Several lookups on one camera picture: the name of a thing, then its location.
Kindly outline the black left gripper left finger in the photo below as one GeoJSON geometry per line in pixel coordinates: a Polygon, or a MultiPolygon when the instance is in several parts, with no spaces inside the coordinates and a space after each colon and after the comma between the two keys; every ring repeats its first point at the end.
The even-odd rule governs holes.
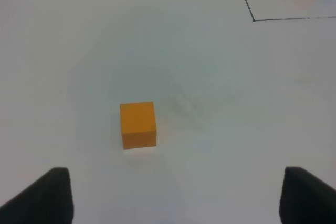
{"type": "Polygon", "coordinates": [[[72,223],[70,172],[55,167],[1,206],[1,223],[72,223]]]}

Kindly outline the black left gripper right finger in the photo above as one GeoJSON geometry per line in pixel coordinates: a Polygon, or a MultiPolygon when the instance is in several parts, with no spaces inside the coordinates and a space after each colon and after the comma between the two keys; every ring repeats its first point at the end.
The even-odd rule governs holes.
{"type": "Polygon", "coordinates": [[[301,167],[286,167],[279,217],[281,223],[335,223],[335,189],[301,167]]]}

